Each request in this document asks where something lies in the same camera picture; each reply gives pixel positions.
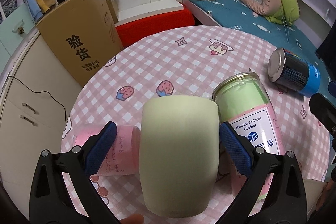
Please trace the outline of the red ottoman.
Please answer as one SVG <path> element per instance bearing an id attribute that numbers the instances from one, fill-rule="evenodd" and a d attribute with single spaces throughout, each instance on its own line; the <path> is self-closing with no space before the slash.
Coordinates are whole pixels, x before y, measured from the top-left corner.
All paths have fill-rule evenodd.
<path id="1" fill-rule="evenodd" d="M 124 48 L 139 40 L 175 28 L 194 26 L 195 19 L 191 11 L 183 5 L 179 11 L 148 16 L 116 27 Z"/>

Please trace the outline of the green pink cookie can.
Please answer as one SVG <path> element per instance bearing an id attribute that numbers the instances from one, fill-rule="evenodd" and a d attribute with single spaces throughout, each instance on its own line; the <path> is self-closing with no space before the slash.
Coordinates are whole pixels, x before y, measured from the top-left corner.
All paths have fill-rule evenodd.
<path id="1" fill-rule="evenodd" d="M 229 122 L 254 147 L 272 154 L 285 153 L 275 111 L 257 73 L 229 77 L 214 89 L 212 100 L 218 106 L 220 122 Z"/>

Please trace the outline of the teal candy pattern mattress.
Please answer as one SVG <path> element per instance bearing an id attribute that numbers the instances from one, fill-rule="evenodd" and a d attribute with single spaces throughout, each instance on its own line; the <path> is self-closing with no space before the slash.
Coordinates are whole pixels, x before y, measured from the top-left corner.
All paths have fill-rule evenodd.
<path id="1" fill-rule="evenodd" d="M 275 47 L 283 47 L 313 64 L 321 74 L 319 92 L 329 101 L 335 102 L 335 98 L 328 91 L 331 78 L 325 64 L 316 55 L 317 48 L 295 25 L 284 26 L 269 22 L 240 0 L 191 0 L 190 2 L 207 13 L 220 26 L 250 33 Z"/>

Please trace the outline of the black blue can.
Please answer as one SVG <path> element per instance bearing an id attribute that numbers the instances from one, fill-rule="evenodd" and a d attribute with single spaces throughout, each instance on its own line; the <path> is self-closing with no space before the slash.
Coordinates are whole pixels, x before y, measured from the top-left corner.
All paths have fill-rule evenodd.
<path id="1" fill-rule="evenodd" d="M 314 65 L 283 47 L 271 54 L 267 73 L 271 82 L 309 98 L 318 92 L 321 83 L 321 73 Z"/>

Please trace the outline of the large cardboard box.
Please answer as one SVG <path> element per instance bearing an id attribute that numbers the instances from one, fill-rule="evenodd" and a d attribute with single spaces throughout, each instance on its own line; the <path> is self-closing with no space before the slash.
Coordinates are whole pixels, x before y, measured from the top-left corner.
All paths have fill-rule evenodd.
<path id="1" fill-rule="evenodd" d="M 123 50 L 106 0 L 65 0 L 37 28 L 81 86 Z"/>

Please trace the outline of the cream low cabinet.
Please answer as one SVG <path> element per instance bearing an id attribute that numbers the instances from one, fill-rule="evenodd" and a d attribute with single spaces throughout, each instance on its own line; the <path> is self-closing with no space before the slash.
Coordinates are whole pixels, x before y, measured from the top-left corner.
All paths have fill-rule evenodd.
<path id="1" fill-rule="evenodd" d="M 1 183 L 21 213 L 40 153 L 60 152 L 68 116 L 81 86 L 37 29 L 22 41 L 1 75 Z"/>

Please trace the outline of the teal drawer cabinet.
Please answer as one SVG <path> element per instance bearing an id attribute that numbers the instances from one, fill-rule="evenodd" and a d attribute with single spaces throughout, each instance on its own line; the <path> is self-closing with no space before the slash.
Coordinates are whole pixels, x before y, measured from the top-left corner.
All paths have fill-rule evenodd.
<path id="1" fill-rule="evenodd" d="M 34 27 L 35 24 L 25 3 L 20 5 L 1 23 L 1 72 L 22 40 Z"/>

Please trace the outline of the pink checkered tablecloth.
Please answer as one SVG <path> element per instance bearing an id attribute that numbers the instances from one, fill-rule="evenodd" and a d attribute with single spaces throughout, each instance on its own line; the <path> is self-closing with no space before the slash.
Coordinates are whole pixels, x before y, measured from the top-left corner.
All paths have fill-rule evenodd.
<path id="1" fill-rule="evenodd" d="M 329 167 L 330 135 L 310 113 L 309 100 L 270 83 L 266 73 L 275 47 L 257 36 L 222 27 L 176 28 L 129 46 L 87 82 L 70 112 L 62 151 L 75 130 L 88 123 L 140 126 L 142 107 L 161 93 L 210 98 L 223 80 L 256 72 L 274 107 L 286 149 L 295 152 L 302 174 L 323 180 Z"/>

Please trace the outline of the pale green ceramic cup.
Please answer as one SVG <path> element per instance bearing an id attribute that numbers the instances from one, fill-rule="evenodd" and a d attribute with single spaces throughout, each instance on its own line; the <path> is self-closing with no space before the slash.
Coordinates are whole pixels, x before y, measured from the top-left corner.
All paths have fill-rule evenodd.
<path id="1" fill-rule="evenodd" d="M 197 96 L 166 96 L 142 108 L 139 178 L 145 206 L 166 218 L 202 213 L 219 166 L 219 113 Z"/>

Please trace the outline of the pink cylinder can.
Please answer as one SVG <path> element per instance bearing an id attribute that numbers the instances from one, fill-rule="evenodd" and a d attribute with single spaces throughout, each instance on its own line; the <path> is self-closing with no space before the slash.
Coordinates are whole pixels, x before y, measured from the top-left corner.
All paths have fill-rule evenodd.
<path id="1" fill-rule="evenodd" d="M 84 124 L 73 130 L 74 145 L 82 146 L 89 137 L 97 135 L 102 124 Z M 138 172 L 141 131 L 136 126 L 118 125 L 116 140 L 110 147 L 96 176 L 131 175 Z"/>

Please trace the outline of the white board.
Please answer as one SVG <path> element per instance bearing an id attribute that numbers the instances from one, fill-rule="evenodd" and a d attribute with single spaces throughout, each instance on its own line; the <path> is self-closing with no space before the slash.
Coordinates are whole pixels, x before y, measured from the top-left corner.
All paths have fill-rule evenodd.
<path id="1" fill-rule="evenodd" d="M 161 0 L 150 2 L 120 11 L 118 15 L 118 23 L 116 23 L 116 26 L 127 24 L 135 20 L 140 20 L 154 15 L 160 15 L 167 12 L 175 12 L 181 10 L 183 10 L 183 4 L 176 0 Z"/>

